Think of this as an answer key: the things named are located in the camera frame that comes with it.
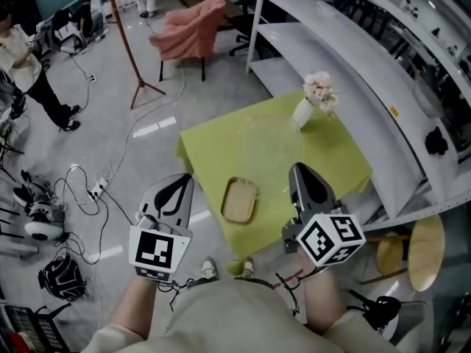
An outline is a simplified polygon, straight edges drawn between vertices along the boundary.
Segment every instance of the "light stand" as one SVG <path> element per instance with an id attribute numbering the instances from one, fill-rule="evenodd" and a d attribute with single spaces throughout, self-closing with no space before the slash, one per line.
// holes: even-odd
<path id="1" fill-rule="evenodd" d="M 141 74 L 139 73 L 139 70 L 138 70 L 138 66 L 135 64 L 134 57 L 132 56 L 130 45 L 127 42 L 126 34 L 124 34 L 123 24 L 121 22 L 121 18 L 119 17 L 118 8 L 116 6 L 116 0 L 110 0 L 110 3 L 111 3 L 111 7 L 113 8 L 113 12 L 116 18 L 116 23 L 118 24 L 119 33 L 121 34 L 121 39 L 123 40 L 124 47 L 126 47 L 127 56 L 130 58 L 132 68 L 134 69 L 134 73 L 136 77 L 138 78 L 138 86 L 135 89 L 134 97 L 132 98 L 132 103 L 131 103 L 131 110 L 132 110 L 134 108 L 135 99 L 138 96 L 140 88 L 145 88 L 147 86 L 148 88 L 154 89 L 155 91 L 162 93 L 163 95 L 166 95 L 166 94 L 161 89 L 158 89 L 155 86 L 148 84 L 142 79 Z"/>

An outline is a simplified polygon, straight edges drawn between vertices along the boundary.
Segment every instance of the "brown tray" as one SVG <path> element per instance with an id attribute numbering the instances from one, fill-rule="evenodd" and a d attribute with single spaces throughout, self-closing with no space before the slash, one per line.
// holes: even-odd
<path id="1" fill-rule="evenodd" d="M 257 187 L 240 177 L 230 178 L 222 198 L 221 214 L 226 220 L 246 223 L 252 217 Z"/>

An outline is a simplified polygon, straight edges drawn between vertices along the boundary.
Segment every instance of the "white shirt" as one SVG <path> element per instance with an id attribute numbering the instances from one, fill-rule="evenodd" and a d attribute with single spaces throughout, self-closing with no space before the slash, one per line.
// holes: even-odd
<path id="1" fill-rule="evenodd" d="M 157 295 L 157 302 L 166 302 Z M 143 341 L 116 325 L 82 353 L 399 353 L 359 313 L 346 312 L 323 336 L 304 327 L 274 290 L 241 280 L 182 294 L 164 336 Z"/>
<path id="2" fill-rule="evenodd" d="M 27 57 L 23 67 L 12 68 L 15 61 L 21 59 L 28 51 L 27 39 L 28 36 L 20 25 L 12 27 L 7 38 L 0 37 L 0 68 L 24 93 L 34 85 L 42 68 L 33 54 Z"/>

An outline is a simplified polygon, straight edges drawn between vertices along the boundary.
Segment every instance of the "yellow sticker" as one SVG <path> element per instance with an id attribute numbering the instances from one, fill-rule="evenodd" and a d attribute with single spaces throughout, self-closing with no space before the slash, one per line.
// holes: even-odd
<path id="1" fill-rule="evenodd" d="M 399 113 L 397 112 L 396 107 L 391 106 L 389 109 L 391 110 L 391 113 L 392 115 L 394 115 L 395 118 L 399 116 Z"/>

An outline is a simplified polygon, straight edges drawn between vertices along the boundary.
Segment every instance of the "power strip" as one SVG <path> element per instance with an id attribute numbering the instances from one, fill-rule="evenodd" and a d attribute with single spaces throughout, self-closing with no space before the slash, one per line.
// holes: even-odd
<path id="1" fill-rule="evenodd" d="M 103 179 L 103 178 L 100 178 L 100 180 L 95 183 L 95 185 L 93 186 L 93 188 L 90 191 L 91 194 L 95 197 L 95 199 L 93 199 L 91 197 L 91 195 L 88 195 L 88 197 L 90 198 L 91 201 L 94 202 L 97 198 L 99 198 L 102 195 L 103 190 L 100 188 L 100 186 L 103 186 L 103 189 L 105 189 L 108 186 L 107 180 Z"/>

